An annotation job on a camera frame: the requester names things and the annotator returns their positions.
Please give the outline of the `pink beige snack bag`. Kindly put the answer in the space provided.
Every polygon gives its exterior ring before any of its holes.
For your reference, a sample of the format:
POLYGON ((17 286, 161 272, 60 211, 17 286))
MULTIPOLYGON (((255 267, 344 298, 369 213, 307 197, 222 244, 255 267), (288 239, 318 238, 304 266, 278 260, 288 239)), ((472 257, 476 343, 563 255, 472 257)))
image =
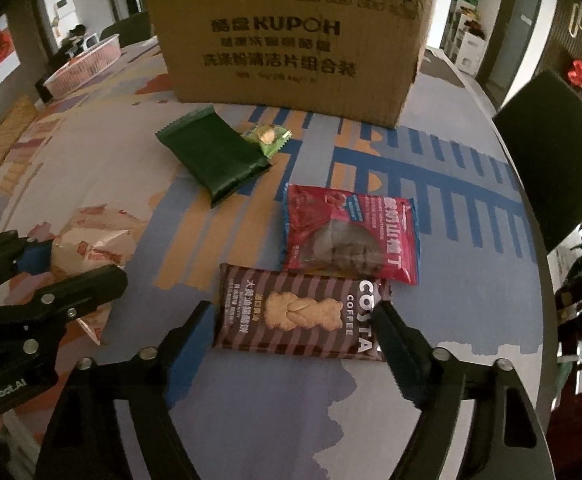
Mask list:
POLYGON ((50 231, 48 222, 38 224, 29 235, 52 241, 50 271, 41 275, 40 284, 50 285, 108 264, 123 268, 147 225, 146 220, 106 205, 76 210, 59 234, 50 231))

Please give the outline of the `brown striped Costa biscuit packet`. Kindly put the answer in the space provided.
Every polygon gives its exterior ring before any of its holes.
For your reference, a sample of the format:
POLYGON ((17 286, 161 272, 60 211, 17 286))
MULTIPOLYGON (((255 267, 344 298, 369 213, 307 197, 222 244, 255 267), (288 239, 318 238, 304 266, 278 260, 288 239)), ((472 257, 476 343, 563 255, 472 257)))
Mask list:
POLYGON ((224 349, 382 362, 371 312, 388 297, 383 280, 220 266, 224 349))

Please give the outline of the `dark green snack packet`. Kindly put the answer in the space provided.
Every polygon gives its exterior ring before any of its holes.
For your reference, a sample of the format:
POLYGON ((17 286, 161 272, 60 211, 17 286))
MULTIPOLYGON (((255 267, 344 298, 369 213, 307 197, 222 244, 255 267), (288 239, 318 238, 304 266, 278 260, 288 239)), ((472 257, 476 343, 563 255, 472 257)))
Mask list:
POLYGON ((212 208, 271 168, 260 148, 242 138, 212 106, 174 120, 156 137, 206 189, 212 208))

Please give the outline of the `red hawthorn snack packet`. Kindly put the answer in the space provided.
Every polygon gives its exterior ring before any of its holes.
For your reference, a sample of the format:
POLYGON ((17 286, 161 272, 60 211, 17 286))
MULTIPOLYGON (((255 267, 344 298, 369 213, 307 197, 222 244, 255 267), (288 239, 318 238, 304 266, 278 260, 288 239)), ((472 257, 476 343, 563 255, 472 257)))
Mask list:
POLYGON ((411 198, 289 184, 283 218, 285 270, 420 282, 411 198))

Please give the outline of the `woven brown mat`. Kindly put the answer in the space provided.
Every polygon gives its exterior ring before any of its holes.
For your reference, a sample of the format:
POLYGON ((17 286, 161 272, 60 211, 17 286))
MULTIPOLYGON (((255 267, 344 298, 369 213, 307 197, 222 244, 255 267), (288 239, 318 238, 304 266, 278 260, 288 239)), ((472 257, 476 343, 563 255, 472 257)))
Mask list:
POLYGON ((29 96, 21 96, 16 100, 0 124, 0 166, 37 116, 38 110, 29 96))

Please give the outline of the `colourful patterned tablecloth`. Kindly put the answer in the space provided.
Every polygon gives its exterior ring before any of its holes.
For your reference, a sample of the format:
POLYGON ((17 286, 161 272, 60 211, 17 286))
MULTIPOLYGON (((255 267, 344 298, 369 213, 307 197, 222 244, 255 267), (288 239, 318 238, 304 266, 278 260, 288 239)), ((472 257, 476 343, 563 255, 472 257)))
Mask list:
POLYGON ((319 302, 351 320, 379 297, 371 283, 283 275, 288 184, 413 200, 418 284, 387 286, 400 316, 430 344, 484 364, 509 360, 541 416, 550 411, 545 249, 518 176, 466 77, 428 52, 397 127, 279 107, 220 104, 245 129, 274 122, 292 139, 271 168, 217 207, 157 140, 184 116, 155 40, 126 47, 102 74, 50 105, 0 168, 0 231, 56 235, 99 206, 140 226, 96 347, 101 363, 157 344, 202 300, 232 290, 238 336, 267 351, 206 354, 172 420, 205 479, 385 479, 418 411, 388 366, 325 358, 321 328, 268 330, 271 289, 319 302))

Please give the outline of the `pink plastic basket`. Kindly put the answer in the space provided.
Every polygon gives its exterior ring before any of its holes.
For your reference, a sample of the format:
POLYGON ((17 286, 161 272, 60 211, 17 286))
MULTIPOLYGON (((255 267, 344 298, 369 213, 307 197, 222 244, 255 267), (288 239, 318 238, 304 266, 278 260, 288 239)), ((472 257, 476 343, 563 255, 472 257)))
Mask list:
POLYGON ((120 35, 114 34, 77 55, 53 73, 42 84, 53 99, 63 99, 88 81, 98 76, 122 55, 120 35))

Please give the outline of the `small light green snack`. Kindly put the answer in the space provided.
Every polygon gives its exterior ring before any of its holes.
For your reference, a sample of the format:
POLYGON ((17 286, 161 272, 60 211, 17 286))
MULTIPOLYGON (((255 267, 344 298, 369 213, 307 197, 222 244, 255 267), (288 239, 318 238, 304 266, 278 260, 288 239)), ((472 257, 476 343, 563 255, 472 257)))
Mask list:
POLYGON ((292 131, 276 125, 255 125, 241 136, 254 143, 265 157, 272 159, 292 139, 292 131))

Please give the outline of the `dark chair behind table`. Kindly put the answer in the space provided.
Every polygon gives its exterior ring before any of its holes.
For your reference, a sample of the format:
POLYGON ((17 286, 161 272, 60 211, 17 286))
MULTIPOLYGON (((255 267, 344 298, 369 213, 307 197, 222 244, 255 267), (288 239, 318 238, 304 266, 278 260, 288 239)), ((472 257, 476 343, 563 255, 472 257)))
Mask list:
POLYGON ((128 18, 108 26, 102 30, 100 40, 107 40, 114 35, 118 36, 121 48, 149 40, 153 37, 149 13, 144 11, 131 14, 128 18))

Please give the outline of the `black chair right side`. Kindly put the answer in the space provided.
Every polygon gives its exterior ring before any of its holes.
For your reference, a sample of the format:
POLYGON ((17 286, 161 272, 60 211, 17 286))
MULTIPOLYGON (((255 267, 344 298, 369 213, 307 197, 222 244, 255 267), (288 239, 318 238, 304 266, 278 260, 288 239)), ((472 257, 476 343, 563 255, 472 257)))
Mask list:
POLYGON ((551 252, 582 222, 582 100, 546 70, 492 121, 551 252))

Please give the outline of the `brown cardboard box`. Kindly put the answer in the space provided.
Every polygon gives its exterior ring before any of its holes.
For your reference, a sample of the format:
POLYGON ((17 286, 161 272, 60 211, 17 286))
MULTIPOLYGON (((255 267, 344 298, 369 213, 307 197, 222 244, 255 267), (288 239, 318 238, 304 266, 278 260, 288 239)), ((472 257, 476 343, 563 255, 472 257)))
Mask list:
POLYGON ((394 127, 436 0, 146 0, 184 102, 267 105, 394 127))

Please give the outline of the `white shelf unit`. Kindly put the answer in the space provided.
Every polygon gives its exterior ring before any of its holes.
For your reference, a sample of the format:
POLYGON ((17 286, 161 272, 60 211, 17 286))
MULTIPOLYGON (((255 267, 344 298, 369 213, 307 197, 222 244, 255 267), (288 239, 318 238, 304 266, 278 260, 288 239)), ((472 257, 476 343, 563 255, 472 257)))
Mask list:
POLYGON ((474 77, 486 49, 486 35, 477 0, 451 0, 443 36, 443 50, 452 64, 474 77))

